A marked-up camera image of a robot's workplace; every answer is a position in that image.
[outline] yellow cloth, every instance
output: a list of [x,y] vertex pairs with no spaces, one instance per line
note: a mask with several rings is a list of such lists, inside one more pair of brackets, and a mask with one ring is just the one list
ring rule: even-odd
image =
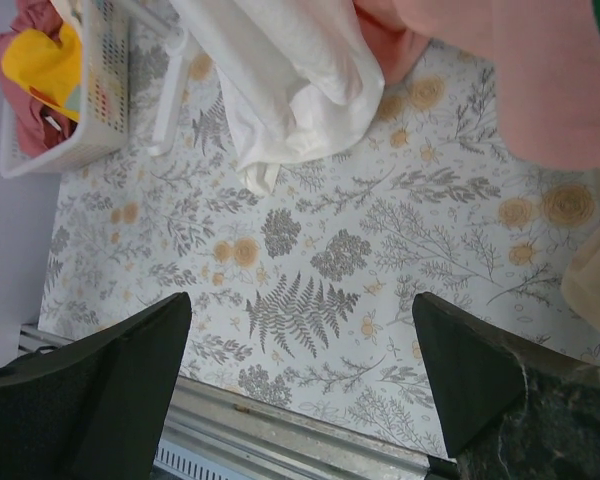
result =
[[56,43],[38,30],[16,36],[0,66],[4,75],[48,107],[80,121],[82,44],[67,23]]

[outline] yellow flower print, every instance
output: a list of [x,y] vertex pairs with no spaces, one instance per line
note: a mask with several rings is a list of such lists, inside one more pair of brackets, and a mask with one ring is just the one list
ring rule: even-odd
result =
[[509,261],[513,265],[528,265],[529,263],[533,263],[533,256],[535,254],[536,251],[532,244],[523,243],[511,247],[511,250],[509,250]]
[[404,147],[409,144],[409,132],[407,132],[406,128],[401,128],[396,130],[391,134],[391,138],[389,139],[389,143],[393,148]]
[[138,219],[138,204],[136,202],[128,203],[124,206],[122,210],[122,220],[127,225],[131,225],[136,223]]
[[439,157],[442,157],[442,156],[443,156],[442,153],[438,152],[438,149],[436,149],[433,145],[431,145],[431,142],[429,141],[428,138],[427,138],[426,145],[422,145],[420,147],[420,158],[422,159],[423,162],[439,163]]
[[542,213],[557,227],[580,227],[595,211],[595,202],[584,185],[562,185],[542,198]]
[[276,362],[276,365],[280,365],[281,362],[284,363],[284,359],[282,358],[282,356],[275,350],[271,354],[271,360]]
[[404,100],[397,95],[389,95],[382,99],[378,107],[377,117],[383,122],[396,120],[404,111]]
[[526,198],[510,198],[500,204],[498,219],[509,228],[522,228],[531,221],[533,204]]
[[213,247],[213,256],[219,263],[227,263],[233,257],[233,247],[228,242],[218,242]]
[[213,279],[211,280],[216,287],[221,287],[224,284],[224,274],[214,273]]
[[380,145],[384,143],[384,140],[377,140],[373,137],[369,137],[369,148],[371,148],[371,150],[377,152],[378,150],[380,150]]
[[380,280],[376,278],[376,283],[372,285],[367,285],[364,287],[365,291],[374,297],[382,291],[386,283],[382,283]]
[[320,238],[313,238],[313,237],[305,237],[304,239],[304,248],[309,250],[315,250],[316,249],[316,244],[322,240],[322,237]]
[[411,344],[411,352],[413,353],[413,358],[422,360],[422,350],[420,349],[420,343],[417,340],[414,340]]
[[376,339],[376,335],[380,330],[382,330],[382,327],[374,323],[375,317],[375,310],[373,312],[367,313],[362,318],[362,328],[360,328],[360,331],[362,332],[362,335],[364,335],[365,340],[371,340],[374,345],[377,345],[378,340]]
[[258,260],[258,244],[251,237],[241,238],[236,241],[233,249],[233,259],[239,267],[249,268]]
[[196,82],[201,82],[209,76],[211,67],[213,67],[211,57],[206,53],[201,53],[193,59],[193,63],[189,69],[189,78]]
[[421,112],[435,107],[444,95],[445,85],[437,75],[416,80],[407,87],[407,102]]
[[120,211],[119,208],[114,208],[111,211],[111,223],[113,223],[115,225],[116,223],[120,223],[121,219],[122,219],[122,212]]
[[260,266],[256,270],[256,280],[262,287],[263,285],[269,285],[269,279],[271,277],[267,273],[267,270],[264,268],[262,262],[260,262]]

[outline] fern print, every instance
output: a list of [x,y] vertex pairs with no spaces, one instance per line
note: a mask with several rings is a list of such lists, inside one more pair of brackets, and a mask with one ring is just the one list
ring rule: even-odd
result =
[[227,360],[243,362],[251,356],[252,349],[236,340],[225,340],[219,335],[206,334],[191,341],[191,351],[203,360],[210,358],[218,365],[224,365]]
[[347,322],[348,314],[353,313],[360,296],[336,290],[333,285],[326,289],[313,277],[304,290],[300,290],[302,275],[298,272],[295,280],[287,286],[287,276],[282,274],[276,288],[266,296],[256,292],[256,300],[247,300],[247,312],[251,321],[249,337],[260,330],[260,345],[265,352],[269,335],[280,348],[295,358],[289,346],[294,340],[309,350],[314,358],[318,356],[318,345],[329,348],[329,327],[336,338],[340,337],[340,321]]
[[298,382],[299,387],[311,387],[313,385],[322,386],[322,393],[327,394],[333,391],[336,385],[342,388],[342,393],[350,393],[362,385],[362,377],[369,373],[384,361],[382,357],[373,365],[356,363],[342,357],[342,369],[336,370],[328,363],[323,363],[320,368],[308,366],[304,371],[287,367],[284,371],[285,378],[289,382]]
[[222,151],[226,151],[222,144],[222,138],[229,136],[229,125],[224,112],[224,102],[222,101],[222,90],[218,90],[218,98],[213,102],[209,110],[203,112],[200,110],[198,120],[191,120],[191,126],[195,136],[193,137],[193,146],[198,145],[202,148],[202,154],[205,155],[209,143]]
[[458,180],[460,177],[450,167],[429,174],[415,170],[392,178],[391,190],[408,191],[409,199],[416,203],[441,203],[446,199],[468,203],[476,199],[500,198],[500,188],[491,185],[486,177],[473,177],[464,182]]

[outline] metal threshold strip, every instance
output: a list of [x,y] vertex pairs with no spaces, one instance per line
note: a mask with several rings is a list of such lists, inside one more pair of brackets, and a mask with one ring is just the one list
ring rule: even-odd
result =
[[[25,351],[67,343],[22,328]],[[429,467],[418,452],[184,377],[178,378],[165,420],[161,448],[168,445],[255,480],[416,480]]]

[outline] floral patterned floor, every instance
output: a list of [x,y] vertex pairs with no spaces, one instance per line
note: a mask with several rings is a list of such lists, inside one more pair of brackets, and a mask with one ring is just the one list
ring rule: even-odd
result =
[[558,289],[600,222],[592,178],[509,155],[491,65],[432,44],[364,141],[283,167],[257,198],[233,174],[204,55],[174,150],[146,154],[166,56],[142,29],[133,40],[132,137],[63,177],[41,329],[81,338],[185,290],[182,374],[439,456],[416,293],[600,363],[600,335]]

